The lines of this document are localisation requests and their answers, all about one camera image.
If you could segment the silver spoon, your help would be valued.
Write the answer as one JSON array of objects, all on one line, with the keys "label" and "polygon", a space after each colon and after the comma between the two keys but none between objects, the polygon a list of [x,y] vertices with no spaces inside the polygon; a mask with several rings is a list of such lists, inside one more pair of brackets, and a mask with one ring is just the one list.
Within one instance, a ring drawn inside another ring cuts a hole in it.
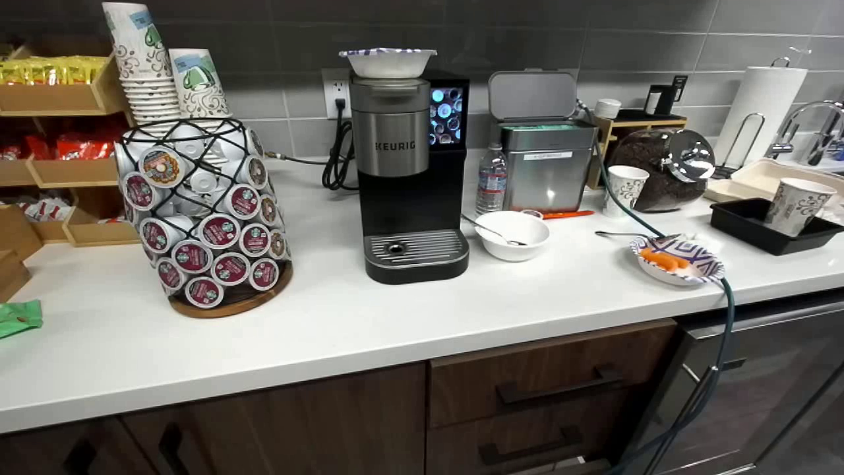
[{"label": "silver spoon", "polygon": [[494,226],[487,226],[487,223],[481,223],[478,219],[473,219],[473,215],[468,215],[468,214],[462,214],[462,219],[470,222],[473,226],[481,226],[481,230],[502,236],[502,239],[508,243],[508,244],[527,244],[524,239],[515,239],[515,236],[508,236],[508,235],[504,235],[504,232],[498,232],[498,230],[494,230]]}]

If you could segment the white ceramic bowl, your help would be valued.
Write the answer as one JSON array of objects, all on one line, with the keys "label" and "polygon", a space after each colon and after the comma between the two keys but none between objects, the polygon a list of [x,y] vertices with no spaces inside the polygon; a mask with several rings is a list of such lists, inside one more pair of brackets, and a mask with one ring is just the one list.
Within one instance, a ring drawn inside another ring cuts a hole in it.
[{"label": "white ceramic bowl", "polygon": [[536,257],[545,243],[551,239],[551,230],[543,219],[531,215],[524,211],[490,211],[478,215],[481,223],[487,223],[515,239],[524,239],[527,244],[508,244],[502,236],[474,226],[481,235],[481,244],[498,261],[531,261]]}]

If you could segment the white bowl on coffee maker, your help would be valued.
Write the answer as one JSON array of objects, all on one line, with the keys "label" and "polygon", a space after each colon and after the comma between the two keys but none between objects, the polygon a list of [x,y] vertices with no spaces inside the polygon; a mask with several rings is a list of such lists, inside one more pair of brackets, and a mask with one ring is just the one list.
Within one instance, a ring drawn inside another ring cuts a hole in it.
[{"label": "white bowl on coffee maker", "polygon": [[363,78],[416,78],[436,57],[433,48],[354,48],[340,50],[355,75]]}]

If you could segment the small water bottle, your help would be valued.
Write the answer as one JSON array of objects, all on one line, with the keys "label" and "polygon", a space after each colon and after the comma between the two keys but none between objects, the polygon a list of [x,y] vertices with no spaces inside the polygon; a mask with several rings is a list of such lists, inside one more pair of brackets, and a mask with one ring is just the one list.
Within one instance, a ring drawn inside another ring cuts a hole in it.
[{"label": "small water bottle", "polygon": [[490,147],[481,164],[478,176],[478,211],[498,211],[504,205],[506,191],[506,156],[502,147]]}]

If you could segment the black Keurig coffee maker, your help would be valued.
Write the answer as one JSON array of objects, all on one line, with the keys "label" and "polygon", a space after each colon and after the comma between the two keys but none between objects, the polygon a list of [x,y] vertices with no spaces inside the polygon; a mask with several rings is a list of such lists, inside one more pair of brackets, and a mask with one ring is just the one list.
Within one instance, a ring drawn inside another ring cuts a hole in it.
[{"label": "black Keurig coffee maker", "polygon": [[388,285],[458,276],[470,82],[355,75],[351,99],[366,273]]}]

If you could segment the orange pen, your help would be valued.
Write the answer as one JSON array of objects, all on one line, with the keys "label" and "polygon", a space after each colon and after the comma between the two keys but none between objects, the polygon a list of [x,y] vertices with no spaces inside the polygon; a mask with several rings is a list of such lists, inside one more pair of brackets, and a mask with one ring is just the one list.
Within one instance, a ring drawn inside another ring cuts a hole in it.
[{"label": "orange pen", "polygon": [[539,211],[539,207],[522,207],[531,215],[539,219],[574,219],[574,215],[593,215],[593,211],[586,207],[551,207],[551,211]]}]

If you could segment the patterned paper cup by kettle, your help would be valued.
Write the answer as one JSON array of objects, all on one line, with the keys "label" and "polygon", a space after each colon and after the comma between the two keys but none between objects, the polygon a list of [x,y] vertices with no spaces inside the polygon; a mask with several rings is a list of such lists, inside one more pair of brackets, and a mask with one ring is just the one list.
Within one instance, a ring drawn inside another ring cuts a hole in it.
[{"label": "patterned paper cup by kettle", "polygon": [[643,185],[650,182],[650,170],[639,165],[610,165],[610,191],[615,205],[634,207]]}]

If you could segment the orange carrot pieces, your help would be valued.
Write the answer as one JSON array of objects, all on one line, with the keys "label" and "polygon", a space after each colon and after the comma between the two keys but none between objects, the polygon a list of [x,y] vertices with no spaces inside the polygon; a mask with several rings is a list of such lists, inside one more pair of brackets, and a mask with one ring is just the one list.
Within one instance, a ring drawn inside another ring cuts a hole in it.
[{"label": "orange carrot pieces", "polygon": [[686,257],[676,256],[676,252],[665,252],[665,249],[655,249],[655,248],[640,248],[639,256],[665,271],[679,271],[690,265]]}]

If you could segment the purple patterned paper plate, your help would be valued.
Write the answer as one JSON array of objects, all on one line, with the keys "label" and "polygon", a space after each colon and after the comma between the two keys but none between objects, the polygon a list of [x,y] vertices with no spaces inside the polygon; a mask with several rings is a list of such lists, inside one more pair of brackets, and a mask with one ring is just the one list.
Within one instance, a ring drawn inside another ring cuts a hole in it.
[{"label": "purple patterned paper plate", "polygon": [[643,273],[676,286],[701,286],[722,276],[722,261],[682,235],[640,236],[631,252]]}]

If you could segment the dark round kettle appliance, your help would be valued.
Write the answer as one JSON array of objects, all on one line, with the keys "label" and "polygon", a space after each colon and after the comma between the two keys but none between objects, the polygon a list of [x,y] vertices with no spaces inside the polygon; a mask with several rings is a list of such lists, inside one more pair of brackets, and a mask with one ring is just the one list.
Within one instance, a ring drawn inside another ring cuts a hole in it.
[{"label": "dark round kettle appliance", "polygon": [[679,211],[697,199],[715,176],[715,149],[694,128],[639,128],[610,152],[613,165],[639,165],[650,174],[639,211]]}]

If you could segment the black plastic tray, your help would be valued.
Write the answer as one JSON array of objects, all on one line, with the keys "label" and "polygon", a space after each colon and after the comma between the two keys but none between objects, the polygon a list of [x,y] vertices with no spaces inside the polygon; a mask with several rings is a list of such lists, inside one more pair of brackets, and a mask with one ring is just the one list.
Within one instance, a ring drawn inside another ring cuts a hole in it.
[{"label": "black plastic tray", "polygon": [[773,256],[824,248],[842,232],[842,223],[814,215],[796,236],[788,236],[766,223],[768,207],[766,198],[713,202],[710,223]]}]

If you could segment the stack of patterned paper cups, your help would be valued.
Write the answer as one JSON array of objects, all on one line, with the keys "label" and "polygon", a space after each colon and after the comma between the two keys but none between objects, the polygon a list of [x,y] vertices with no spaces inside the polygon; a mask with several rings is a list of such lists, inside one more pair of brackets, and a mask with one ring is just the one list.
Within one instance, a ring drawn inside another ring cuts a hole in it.
[{"label": "stack of patterned paper cups", "polygon": [[138,123],[176,119],[169,52],[144,3],[102,3],[122,88]]}]

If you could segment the patterned paper cup in tray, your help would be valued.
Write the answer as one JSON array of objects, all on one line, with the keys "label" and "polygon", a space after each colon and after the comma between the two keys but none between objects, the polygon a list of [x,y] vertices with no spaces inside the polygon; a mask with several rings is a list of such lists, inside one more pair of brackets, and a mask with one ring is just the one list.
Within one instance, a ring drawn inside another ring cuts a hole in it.
[{"label": "patterned paper cup in tray", "polygon": [[808,222],[830,199],[834,190],[813,178],[785,176],[766,214],[766,223],[781,235],[796,236]]}]

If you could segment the paper towel roll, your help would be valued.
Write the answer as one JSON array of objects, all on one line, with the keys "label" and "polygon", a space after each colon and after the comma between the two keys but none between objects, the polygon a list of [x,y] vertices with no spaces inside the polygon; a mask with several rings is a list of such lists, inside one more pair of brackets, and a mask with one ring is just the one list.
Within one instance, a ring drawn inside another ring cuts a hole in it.
[{"label": "paper towel roll", "polygon": [[715,143],[726,169],[759,160],[773,145],[808,70],[793,66],[748,66]]}]

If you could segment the wooden snack rack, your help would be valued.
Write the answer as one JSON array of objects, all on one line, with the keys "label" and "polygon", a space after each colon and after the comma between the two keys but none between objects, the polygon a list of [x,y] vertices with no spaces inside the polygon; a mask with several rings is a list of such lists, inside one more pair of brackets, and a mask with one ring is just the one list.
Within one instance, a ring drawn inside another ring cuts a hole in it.
[{"label": "wooden snack rack", "polygon": [[0,61],[2,273],[11,300],[48,243],[135,244],[113,140],[133,123],[106,44],[35,42]]}]

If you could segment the green snack packet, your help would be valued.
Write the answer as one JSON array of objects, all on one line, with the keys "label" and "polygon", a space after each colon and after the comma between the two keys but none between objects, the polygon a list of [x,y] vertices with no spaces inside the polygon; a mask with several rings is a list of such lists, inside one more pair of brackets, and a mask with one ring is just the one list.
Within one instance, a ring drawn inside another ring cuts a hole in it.
[{"label": "green snack packet", "polygon": [[0,339],[36,329],[43,323],[43,302],[20,300],[20,302],[0,302]]}]

